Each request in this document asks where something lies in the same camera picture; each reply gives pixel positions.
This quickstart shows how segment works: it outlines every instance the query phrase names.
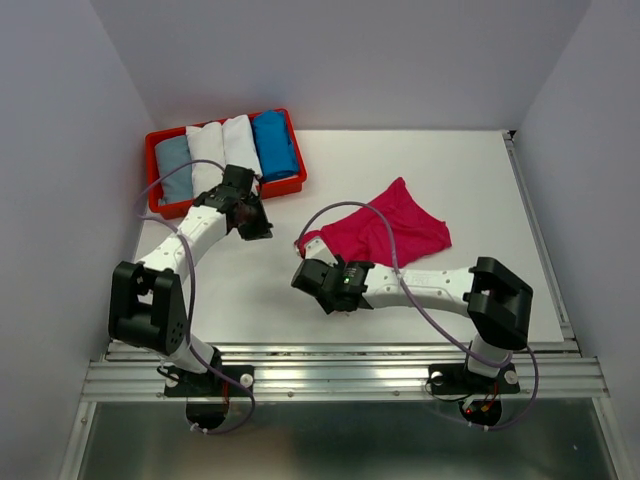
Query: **red tray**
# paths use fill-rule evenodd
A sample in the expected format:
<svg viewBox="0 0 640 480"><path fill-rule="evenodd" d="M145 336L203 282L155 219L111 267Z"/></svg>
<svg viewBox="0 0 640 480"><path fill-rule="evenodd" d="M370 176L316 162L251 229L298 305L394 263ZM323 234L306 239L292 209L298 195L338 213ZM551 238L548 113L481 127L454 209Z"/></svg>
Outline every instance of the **red tray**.
<svg viewBox="0 0 640 480"><path fill-rule="evenodd" d="M261 194L262 198L279 197L281 195L288 195L289 193L296 193L302 190L302 183L307 179L307 170L304 167L304 161L300 154L300 148L298 147L298 141L293 131L293 124L291 123L291 117L289 112L284 108L275 109L276 112L283 112L287 121L287 129L289 130L289 137L293 142L293 148L298 158L298 165L300 166L300 172L297 175L289 178L283 178L275 182L264 183L262 185ZM253 120L262 112L252 113L249 116L249 120ZM227 121L226 118L221 120L215 120L220 123ZM206 123L199 123L196 126L202 127ZM151 185L159 178L158 164L156 162L156 145L167 138L177 137L178 135L185 135L186 127L171 128L169 130L161 130L159 132L151 132L145 138L145 157L147 163L147 185ZM149 192L149 208L154 213L159 213L166 219L184 217L189 210L189 207L193 203L193 200L186 200L184 202L170 203L167 205L160 205L160 199L164 196L162 191L162 185L158 184Z"/></svg>

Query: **white folded towel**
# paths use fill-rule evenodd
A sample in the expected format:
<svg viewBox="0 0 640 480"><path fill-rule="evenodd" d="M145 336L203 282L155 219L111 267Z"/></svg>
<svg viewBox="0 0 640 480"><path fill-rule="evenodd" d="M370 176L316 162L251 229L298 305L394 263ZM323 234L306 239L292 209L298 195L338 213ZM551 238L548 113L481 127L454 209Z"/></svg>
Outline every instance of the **white folded towel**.
<svg viewBox="0 0 640 480"><path fill-rule="evenodd" d="M230 118L222 124L224 154L227 165L250 168L258 177L262 177L260 161L253 143L253 132L249 117L240 115Z"/></svg>
<svg viewBox="0 0 640 480"><path fill-rule="evenodd" d="M187 142L191 160L213 160L224 168L225 155L220 122L204 127L187 127ZM210 163L194 163L191 170L194 198L222 182L222 170Z"/></svg>

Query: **white arm segment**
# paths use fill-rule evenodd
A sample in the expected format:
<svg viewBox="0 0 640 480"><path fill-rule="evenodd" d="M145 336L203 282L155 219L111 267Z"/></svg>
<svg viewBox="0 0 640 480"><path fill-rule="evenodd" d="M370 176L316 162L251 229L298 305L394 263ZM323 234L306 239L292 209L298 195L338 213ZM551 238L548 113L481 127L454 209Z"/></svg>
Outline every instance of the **white arm segment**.
<svg viewBox="0 0 640 480"><path fill-rule="evenodd" d="M215 208L205 205L191 207L180 223L178 231L187 239L194 265L196 265L207 250L227 235L227 217ZM169 268L180 276L182 283L189 276L184 247L175 233L169 235L159 247L142 258L140 262L144 263L146 268L159 272ZM213 347L202 342L195 335L191 335L190 339L185 337L180 347L167 357L167 360L182 370L205 373L206 367L189 350L189 341L203 360L207 363L211 362Z"/></svg>
<svg viewBox="0 0 640 480"><path fill-rule="evenodd" d="M473 274L468 268L457 270L401 270L409 290L424 308L446 310L469 317L467 302L462 300L471 291ZM412 306L391 267L378 265L367 273L367 291L362 297L373 308Z"/></svg>
<svg viewBox="0 0 640 480"><path fill-rule="evenodd" d="M473 274L468 268L457 270L401 270L402 278L424 308L445 310L469 318L467 302L462 297L471 291ZM394 270L383 265L376 265L367 273L365 281L367 291L362 297L373 308L394 306L410 307L407 295L398 283ZM471 344L471 351L488 360L500 363L506 360L509 352L485 342L480 334L476 334ZM473 357L468 357L467 368L470 372L484 377L496 378L500 369L489 367Z"/></svg>
<svg viewBox="0 0 640 480"><path fill-rule="evenodd" d="M178 230L189 242L193 262L197 264L215 243L227 235L227 217L205 205L191 207ZM159 272L169 268L180 276L182 283L189 277L184 248L175 233L139 262Z"/></svg>

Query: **cable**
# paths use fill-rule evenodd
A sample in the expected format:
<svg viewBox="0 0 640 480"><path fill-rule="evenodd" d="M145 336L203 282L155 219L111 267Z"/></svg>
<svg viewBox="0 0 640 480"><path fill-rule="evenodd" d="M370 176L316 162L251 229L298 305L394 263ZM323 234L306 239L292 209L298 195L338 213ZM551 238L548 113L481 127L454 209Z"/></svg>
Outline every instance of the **cable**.
<svg viewBox="0 0 640 480"><path fill-rule="evenodd" d="M158 372L160 375L162 375L164 378L168 380L173 380L174 382L177 382L180 380L180 378L177 375L174 377L170 373L162 371L161 367L156 368L156 372Z"/></svg>
<svg viewBox="0 0 640 480"><path fill-rule="evenodd" d="M222 385L222 397L225 405L229 406L229 383L227 382L224 382L224 385Z"/></svg>
<svg viewBox="0 0 640 480"><path fill-rule="evenodd" d="M493 384L493 398L491 399L491 401L488 404L486 404L487 398L489 398L489 395L491 395L491 394L489 394L486 397L484 397L484 402L483 402L484 405L482 405L482 407L480 407L480 410L482 410L483 412L488 412L491 409L491 407L493 407L493 404L496 403L496 398L498 398L498 388L499 388L498 387L498 382L496 381Z"/></svg>
<svg viewBox="0 0 640 480"><path fill-rule="evenodd" d="M311 224L320 215L322 215L326 211L331 210L331 209L336 208L336 207L343 207L343 206L356 206L356 207L368 208L369 210L374 212L376 215L378 215L378 217L380 217L380 219L382 220L382 223L384 224L384 226L385 226L385 228L387 230L387 234L389 235L389 243L391 244L391 263L392 263L393 270L394 270L394 272L396 274L396 277L398 278L398 282L399 282L400 286L404 290L404 293L407 295L407 298L409 299L411 304L418 310L418 312L420 312L420 315L422 315L422 317L427 322L429 322L429 324L433 328L435 328L438 333L440 333L440 335L442 335L449 342L451 342L453 345L458 347L460 350L462 350L464 353L466 353L470 357L476 359L477 361L479 361L479 362L481 362L481 363L483 363L483 364L485 364L485 365L487 365L489 367L503 368L503 367L507 366L509 363L511 363L511 359L513 357L513 354L511 352L509 352L509 355L507 355L506 360L504 360L503 362L500 362L500 363L493 362L492 360L489 360L488 358L484 357L483 355L479 355L479 354L477 354L475 352L472 352L469 348L467 348L460 341L458 341L451 334L449 334L449 332L447 332L444 328L442 328L431 317L431 315L429 315L427 313L427 311L424 309L424 307L422 305L420 305L420 302L413 295L413 293L411 293L411 290L409 289L409 286L405 283L404 279L402 278L402 272L400 271L400 267L398 266L398 256L397 256L397 251L396 251L396 240L395 240L395 237L393 235L393 230L391 228L391 225L389 224L389 221L386 219L386 217L382 214L382 212L380 212L377 208L372 207L371 205L369 205L367 203L356 202L356 201L345 201L345 202L333 203L331 205L327 205L326 207L320 209L306 223L306 225L304 226L304 228L300 232L300 235L298 236L298 240L296 242L296 245L297 245L298 249L300 250L300 253L303 256L303 258L304 258L304 251L303 251L303 248L302 248L302 237L304 236L305 233L307 233L307 230L309 230L309 227L311 226ZM538 387L539 387L539 384L540 384L540 372L538 370L538 362L536 360L535 354L533 353L533 350L531 350L531 347L529 347L529 345L526 346L526 349L527 349L527 352L529 353L529 355L531 356L531 362L533 363L533 372L534 372L533 390L531 392L531 399L529 400L529 403L522 410L522 412L520 412L520 414L517 415L515 418L513 418L513 419L511 419L511 420L509 420L509 421L507 421L507 422L505 422L505 423L503 423L501 425L496 425L496 426L493 426L493 427L489 427L489 426L477 425L477 424L471 423L471 422L466 422L466 421L460 420L458 418L452 418L452 417L449 417L448 415L443 415L440 412L436 412L435 410L432 410L432 411L434 413L436 413L437 415L440 415L440 416L442 416L444 418L447 418L447 419L449 419L451 421L462 423L462 424L469 425L469 426L476 426L476 427L479 427L479 428L484 429L484 430L499 431L499 430L504 430L506 428L509 428L509 427L515 425L516 423L521 421L529 413L529 411L531 410L531 407L535 403L536 398L538 396Z"/></svg>
<svg viewBox="0 0 640 480"><path fill-rule="evenodd" d="M441 402L444 403L457 403L457 402L464 402L467 398L469 398L471 395L473 395L472 393L470 393L469 395L465 395L464 397L458 397L458 398L440 398L440 397L436 397L433 393L431 393L429 391L429 389L427 388L427 385L429 385L429 383L431 382L427 382L424 386L424 391L427 392L427 395L429 395L431 398L435 398L436 400L439 400Z"/></svg>
<svg viewBox="0 0 640 480"><path fill-rule="evenodd" d="M173 175L174 173L176 173L178 170L181 170L189 165L193 165L196 163L209 163L211 165L215 165L216 167L218 167L220 170L224 171L224 168L222 167L222 165L220 165L217 162L214 162L212 160L192 160L190 162L185 163L184 165L180 165L179 167L174 168L173 170L171 170L170 172L166 173L165 175L163 175L162 177L158 178L157 180L155 180L154 182L152 182L149 186L147 186L141 193L140 196L138 197L138 199L136 200L135 204L134 204L134 210L136 215L138 216L138 218L140 218L143 221L153 221L153 222L157 222L161 225L164 225L165 227L167 227L169 230L171 230L176 237L178 238L178 240L180 240L180 243L182 243L182 247L184 248L184 252L185 252L185 258L187 260L187 267L189 268L189 277L190 277L190 283L191 283L191 292L189 294L189 308L187 310L187 325L189 325L189 332L187 332L187 344L189 346L189 351L191 351L191 353L193 354L193 356L196 358L196 360L198 362L200 362L202 364L202 366L204 366L207 371L209 371L210 373L212 373L213 375L215 375L218 379L220 379L223 382L227 382L231 385L233 385L234 387L238 388L239 390L241 390L243 393L245 393L249 399L251 400L251 408L249 409L249 412L247 412L247 414L237 423L227 427L227 428L218 428L215 430L207 430L207 429L202 429L200 428L197 424L193 424L191 422L189 422L189 424L191 425L191 429L192 430L196 430L200 433L204 433L206 435L220 435L223 433L228 433L231 432L233 430L236 430L237 428L240 428L242 425L244 425L249 418L251 418L251 416L253 415L253 412L256 409L256 400L255 397L253 396L253 392L251 390L249 390L248 388L246 388L245 386L243 386L242 384L240 384L240 382L237 382L236 380L234 380L231 377L228 377L227 375L225 375L224 373L222 373L221 371L213 368L211 365L209 365L209 363L200 356L200 354L198 354L198 352L196 351L195 348L193 348L193 346L191 345L191 321L193 319L193 311L195 308L195 303L196 303L196 266L195 266L195 262L193 261L193 255L191 254L191 248L189 247L189 242L187 241L187 239L180 233L180 231L178 230L178 228L173 225L171 222L165 220L164 218L159 218L159 217L152 217L149 215L143 215L140 212L141 210L141 201L143 199L145 199L145 197L147 196L147 194L151 191L152 188L154 188L156 185L158 185L160 182L162 182L165 178Z"/></svg>

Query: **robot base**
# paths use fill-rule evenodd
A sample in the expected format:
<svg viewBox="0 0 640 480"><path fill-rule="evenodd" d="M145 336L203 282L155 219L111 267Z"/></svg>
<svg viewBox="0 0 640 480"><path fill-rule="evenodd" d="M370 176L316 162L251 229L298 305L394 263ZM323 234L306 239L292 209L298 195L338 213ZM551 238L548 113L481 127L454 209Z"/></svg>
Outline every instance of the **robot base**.
<svg viewBox="0 0 640 480"><path fill-rule="evenodd" d="M475 400L465 407L464 402L458 402L458 408L465 420L475 423L476 425L493 427L497 425L502 417L502 402L493 402L491 408L486 411L482 409L484 404L485 402L482 400Z"/></svg>
<svg viewBox="0 0 640 480"><path fill-rule="evenodd" d="M216 366L227 377L240 382L240 377L244 374L249 374L251 377L254 375L254 367L251 365L231 365L231 366ZM170 387L165 385L164 396L171 398L187 398L187 397L218 397L223 396L223 382L218 379L212 373L199 374L191 373L181 370L176 367L168 367L167 371L172 377L178 377L177 385ZM238 397L246 396L246 394L234 385L229 385L229 396Z"/></svg>
<svg viewBox="0 0 640 480"><path fill-rule="evenodd" d="M516 368L511 363L502 368L495 379L470 372L466 363L434 364L429 371L431 393L436 397L491 394L496 382L500 395L520 393Z"/></svg>

